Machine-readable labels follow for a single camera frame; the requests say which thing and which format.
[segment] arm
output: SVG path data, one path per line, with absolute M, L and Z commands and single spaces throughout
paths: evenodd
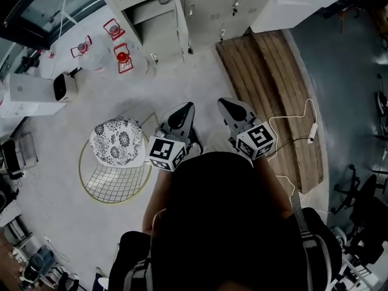
M 265 156 L 252 161 L 263 189 L 269 195 L 274 208 L 276 208 L 284 219 L 292 215 L 292 206 L 280 182 L 276 178 L 273 170 Z
M 170 192 L 172 172 L 160 170 L 155 188 L 143 217 L 142 232 L 151 235 L 153 217 L 165 209 Z

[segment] gray floor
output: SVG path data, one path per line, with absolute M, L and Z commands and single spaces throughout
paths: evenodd
M 346 14 L 344 32 L 340 19 L 313 15 L 291 29 L 310 73 L 326 131 L 329 160 L 329 209 L 338 207 L 343 195 L 333 191 L 336 183 L 349 189 L 354 164 L 361 184 L 372 169 L 387 169 L 382 160 L 385 143 L 374 135 L 381 133 L 375 93 L 380 89 L 377 73 L 388 82 L 388 53 L 366 13 L 358 19 Z M 351 210 L 329 214 L 328 225 L 349 229 Z

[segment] red object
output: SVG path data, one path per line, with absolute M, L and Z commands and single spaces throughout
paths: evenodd
M 132 59 L 129 56 L 129 50 L 126 43 L 122 43 L 113 48 L 113 52 L 118 60 L 119 73 L 127 72 L 133 69 Z
M 86 36 L 84 43 L 80 43 L 80 44 L 78 44 L 77 47 L 70 49 L 73 58 L 76 58 L 77 56 L 82 56 L 83 54 L 85 54 L 92 44 L 93 43 L 92 43 L 92 39 L 90 39 L 90 36 L 89 35 Z M 77 51 L 78 51 L 78 54 L 75 56 L 74 56 L 74 52 L 73 52 L 74 49 L 77 49 Z
M 112 41 L 118 39 L 125 33 L 125 30 L 120 28 L 120 25 L 116 22 L 114 18 L 112 18 L 111 20 L 109 20 L 109 22 L 103 25 L 103 28 L 110 35 Z

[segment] patterned cushion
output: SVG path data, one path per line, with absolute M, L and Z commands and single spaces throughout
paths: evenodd
M 110 119 L 95 127 L 89 140 L 97 159 L 105 166 L 137 167 L 144 162 L 142 130 L 134 119 Z

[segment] wooden pallet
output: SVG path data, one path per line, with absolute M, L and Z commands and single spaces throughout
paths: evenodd
M 274 116 L 301 116 L 308 98 L 295 58 L 281 32 L 247 35 L 216 45 L 237 97 L 248 103 L 267 121 Z M 272 119 L 279 135 L 278 154 L 270 163 L 277 175 L 286 175 L 301 192 L 306 193 L 323 180 L 318 135 L 308 144 L 315 115 L 307 103 L 303 118 Z M 288 180 L 279 178 L 291 194 Z

